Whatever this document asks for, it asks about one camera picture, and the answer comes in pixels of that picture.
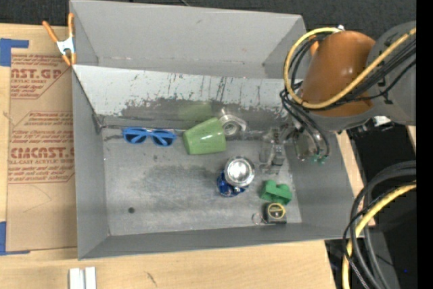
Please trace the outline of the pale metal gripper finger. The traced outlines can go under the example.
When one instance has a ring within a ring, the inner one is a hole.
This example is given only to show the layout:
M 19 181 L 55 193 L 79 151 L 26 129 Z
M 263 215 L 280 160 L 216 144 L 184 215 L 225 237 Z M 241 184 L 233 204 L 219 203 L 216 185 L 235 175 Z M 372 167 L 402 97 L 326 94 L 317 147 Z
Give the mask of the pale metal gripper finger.
M 264 174 L 272 175 L 271 159 L 273 158 L 273 147 L 282 145 L 279 128 L 273 127 L 263 136 L 259 154 L 260 170 Z
M 286 162 L 286 149 L 284 145 L 273 147 L 273 158 L 271 159 L 271 173 L 278 175 Z

